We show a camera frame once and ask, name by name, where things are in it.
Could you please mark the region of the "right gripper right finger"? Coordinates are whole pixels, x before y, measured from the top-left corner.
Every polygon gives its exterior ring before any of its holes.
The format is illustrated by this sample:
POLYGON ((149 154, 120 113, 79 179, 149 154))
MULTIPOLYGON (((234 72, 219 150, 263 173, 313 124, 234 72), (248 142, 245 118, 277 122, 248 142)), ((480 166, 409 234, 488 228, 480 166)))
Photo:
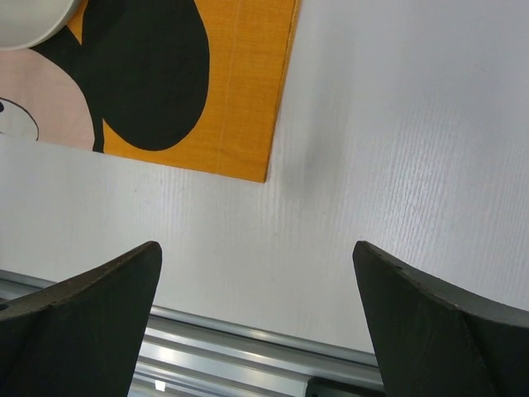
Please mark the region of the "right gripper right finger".
POLYGON ((355 277, 388 396, 526 396, 528 313, 357 242, 355 277))

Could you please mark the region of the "orange cartoon mouse placemat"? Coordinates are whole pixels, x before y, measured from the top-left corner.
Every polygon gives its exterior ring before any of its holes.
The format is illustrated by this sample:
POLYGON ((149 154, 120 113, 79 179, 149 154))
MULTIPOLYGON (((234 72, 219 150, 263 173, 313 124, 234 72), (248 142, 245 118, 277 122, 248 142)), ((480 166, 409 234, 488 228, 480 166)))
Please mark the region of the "orange cartoon mouse placemat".
POLYGON ((80 1, 1 50, 1 132, 264 182, 296 1, 80 1))

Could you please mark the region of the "cream round plate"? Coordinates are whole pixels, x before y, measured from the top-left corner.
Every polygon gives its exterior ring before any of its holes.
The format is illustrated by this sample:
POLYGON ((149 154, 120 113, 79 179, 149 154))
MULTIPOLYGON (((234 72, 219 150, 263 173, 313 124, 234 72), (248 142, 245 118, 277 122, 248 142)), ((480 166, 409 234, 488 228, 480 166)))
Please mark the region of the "cream round plate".
POLYGON ((77 12, 79 0, 1 0, 1 50, 48 40, 77 12))

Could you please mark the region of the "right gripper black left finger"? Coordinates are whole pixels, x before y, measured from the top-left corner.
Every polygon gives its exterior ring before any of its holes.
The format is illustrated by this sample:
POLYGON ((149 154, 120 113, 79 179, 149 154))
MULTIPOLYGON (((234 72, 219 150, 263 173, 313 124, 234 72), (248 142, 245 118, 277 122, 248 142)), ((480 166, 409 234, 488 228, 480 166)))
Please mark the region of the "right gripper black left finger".
POLYGON ((1 302, 3 396, 125 396, 150 316, 162 249, 1 302))

